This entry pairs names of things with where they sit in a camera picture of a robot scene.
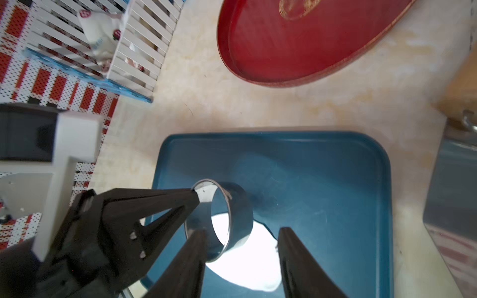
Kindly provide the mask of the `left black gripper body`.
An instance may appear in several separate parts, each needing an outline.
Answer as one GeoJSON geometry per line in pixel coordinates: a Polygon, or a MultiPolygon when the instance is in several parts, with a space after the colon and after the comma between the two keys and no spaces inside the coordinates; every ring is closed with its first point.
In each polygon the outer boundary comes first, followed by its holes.
{"type": "Polygon", "coordinates": [[[148,273],[198,204],[190,189],[78,195],[37,272],[36,297],[118,297],[148,273]]]}

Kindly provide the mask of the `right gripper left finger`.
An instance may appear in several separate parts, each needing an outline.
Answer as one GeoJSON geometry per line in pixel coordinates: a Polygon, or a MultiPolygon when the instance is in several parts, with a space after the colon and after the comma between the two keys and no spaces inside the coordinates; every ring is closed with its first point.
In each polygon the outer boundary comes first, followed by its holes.
{"type": "Polygon", "coordinates": [[[206,267],[206,252],[206,232],[193,232],[145,297],[199,298],[206,267]]]}

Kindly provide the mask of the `teal plastic tray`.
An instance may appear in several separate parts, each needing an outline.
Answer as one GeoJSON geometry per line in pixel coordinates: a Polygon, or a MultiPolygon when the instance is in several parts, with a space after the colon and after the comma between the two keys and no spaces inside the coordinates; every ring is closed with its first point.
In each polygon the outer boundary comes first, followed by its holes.
{"type": "Polygon", "coordinates": [[[176,134],[153,189],[210,178],[241,186],[273,235],[290,227],[350,298],[391,298],[393,220],[387,153],[357,132],[176,134]]]}

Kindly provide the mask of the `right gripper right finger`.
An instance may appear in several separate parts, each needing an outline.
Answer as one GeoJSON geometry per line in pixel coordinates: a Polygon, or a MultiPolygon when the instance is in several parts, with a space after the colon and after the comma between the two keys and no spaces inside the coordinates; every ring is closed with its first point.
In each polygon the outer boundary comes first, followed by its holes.
{"type": "Polygon", "coordinates": [[[289,227],[279,230],[278,253],[284,295],[287,298],[346,296],[289,227]]]}

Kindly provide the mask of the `wooden rolling pin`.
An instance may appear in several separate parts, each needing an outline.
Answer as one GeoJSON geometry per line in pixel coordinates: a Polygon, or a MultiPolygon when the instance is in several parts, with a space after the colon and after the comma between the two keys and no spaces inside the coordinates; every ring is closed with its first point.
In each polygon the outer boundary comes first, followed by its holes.
{"type": "Polygon", "coordinates": [[[437,109],[454,124],[477,132],[477,45],[447,86],[437,109]]]}

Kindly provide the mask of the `white dough piece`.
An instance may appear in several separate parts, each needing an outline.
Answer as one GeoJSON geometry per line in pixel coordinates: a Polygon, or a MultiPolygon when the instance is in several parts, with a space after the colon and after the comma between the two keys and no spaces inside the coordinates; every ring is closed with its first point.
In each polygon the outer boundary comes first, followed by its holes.
{"type": "Polygon", "coordinates": [[[232,284],[271,293],[281,284],[277,244],[277,239],[265,225],[254,221],[249,238],[241,247],[223,253],[206,266],[232,284]]]}

